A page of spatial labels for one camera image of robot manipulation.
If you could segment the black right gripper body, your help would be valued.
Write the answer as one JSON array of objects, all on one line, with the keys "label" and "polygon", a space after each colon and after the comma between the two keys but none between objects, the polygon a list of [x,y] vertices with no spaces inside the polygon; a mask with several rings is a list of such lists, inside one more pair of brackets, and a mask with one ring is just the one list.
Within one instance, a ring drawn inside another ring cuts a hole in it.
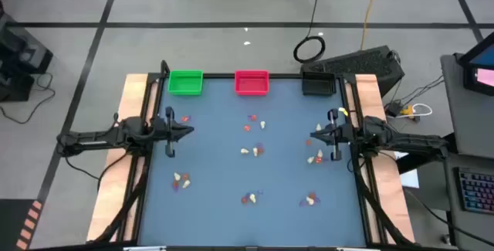
[{"label": "black right gripper body", "polygon": [[[339,116],[344,118],[344,122],[341,125],[337,125]],[[351,123],[350,113],[345,108],[331,109],[330,126],[332,128],[330,135],[333,138],[333,153],[331,154],[331,160],[340,161],[342,159],[340,144],[351,144],[354,140],[355,129]]]}]

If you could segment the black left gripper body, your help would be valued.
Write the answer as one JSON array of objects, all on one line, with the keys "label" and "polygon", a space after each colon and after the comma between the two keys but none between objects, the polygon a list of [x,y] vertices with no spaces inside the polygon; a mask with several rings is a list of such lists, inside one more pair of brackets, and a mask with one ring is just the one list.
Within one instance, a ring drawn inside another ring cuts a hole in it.
[{"label": "black left gripper body", "polygon": [[166,141],[165,154],[168,157],[174,157],[171,128],[171,121],[174,119],[174,110],[172,107],[165,108],[165,116],[165,119],[159,116],[151,119],[151,126],[154,132],[153,138],[156,141]]}]

